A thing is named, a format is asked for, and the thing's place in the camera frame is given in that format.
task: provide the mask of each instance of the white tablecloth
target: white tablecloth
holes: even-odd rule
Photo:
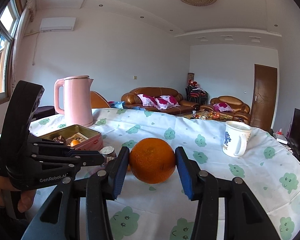
[[[173,149],[182,146],[190,159],[215,177],[228,180],[242,177],[283,240],[292,239],[300,230],[300,163],[267,132],[253,128],[245,154],[232,158],[222,152],[223,122],[126,109],[92,111],[95,125],[90,128],[102,132],[104,146],[113,146],[116,153],[122,146],[131,149],[148,137],[161,138]],[[40,136],[65,125],[64,116],[57,114],[32,122],[30,131]],[[93,167],[84,167],[77,179],[91,173]],[[53,188],[37,190],[30,215],[37,212]],[[185,235],[190,239],[196,208],[197,201],[191,202],[183,193],[177,169],[166,182],[155,185],[141,182],[128,172],[121,195],[116,201],[108,201],[115,240],[184,240]],[[221,203],[219,239],[223,239],[223,214]],[[84,198],[80,224],[81,237],[85,239]]]

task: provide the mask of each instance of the blue gripper pad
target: blue gripper pad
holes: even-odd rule
[[[130,150],[128,147],[122,147],[119,153],[118,159],[121,159],[119,167],[117,168],[115,177],[114,177],[114,185],[113,185],[113,198],[117,199],[118,195],[121,193],[122,185],[124,182],[124,178],[127,173],[127,168],[129,164],[129,154]]]
[[[203,186],[197,177],[200,171],[198,164],[188,159],[183,147],[176,148],[175,156],[179,177],[185,194],[191,201],[200,199],[203,194]]]

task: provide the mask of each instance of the white curtain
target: white curtain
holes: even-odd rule
[[[17,32],[15,36],[14,46],[13,46],[12,69],[11,69],[12,90],[14,90],[14,87],[16,85],[15,67],[18,61],[18,52],[21,46],[21,41],[23,39],[29,21],[30,22],[33,21],[36,12],[37,12],[36,0],[27,0],[26,6],[20,16],[20,20],[18,23]]]

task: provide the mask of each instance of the pink tin box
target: pink tin box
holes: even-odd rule
[[[73,136],[75,133],[81,133],[88,139],[75,145],[76,150],[101,150],[103,148],[103,140],[101,132],[92,130],[79,124],[73,124],[71,126],[56,130],[40,136],[44,139],[53,140],[55,137],[62,135],[65,139]]]

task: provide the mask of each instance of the window frame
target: window frame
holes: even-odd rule
[[[18,28],[18,23],[20,20],[20,13],[18,11],[17,5],[15,0],[10,0],[9,3],[4,6],[2,12],[0,13],[0,17],[4,11],[4,9],[8,6],[8,9],[12,9],[14,16],[16,17],[15,22],[13,23],[13,26],[11,29],[11,34],[9,33],[9,30],[6,30],[6,28],[3,26],[1,20],[0,20],[0,37],[1,35],[8,41],[8,48],[6,51],[6,55],[4,56],[4,64],[5,64],[5,73],[4,73],[4,92],[0,93],[0,104],[3,104],[5,102],[8,102],[11,97],[11,67],[12,67],[12,51],[13,51],[13,43],[14,43],[14,37],[16,34],[16,30]]]

